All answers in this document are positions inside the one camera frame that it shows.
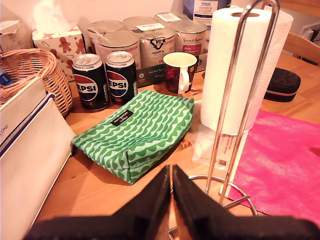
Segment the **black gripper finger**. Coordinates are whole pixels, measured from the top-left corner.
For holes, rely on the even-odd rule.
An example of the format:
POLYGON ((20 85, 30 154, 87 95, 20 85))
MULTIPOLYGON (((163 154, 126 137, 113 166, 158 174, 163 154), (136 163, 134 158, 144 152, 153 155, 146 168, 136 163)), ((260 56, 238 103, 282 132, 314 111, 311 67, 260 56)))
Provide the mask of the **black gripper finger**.
POLYGON ((154 240, 168 211, 170 167, 165 165, 148 185, 112 215, 112 240, 154 240))
POLYGON ((173 166, 173 194, 192 240, 233 240, 230 223, 234 216, 207 196, 178 166, 173 166))

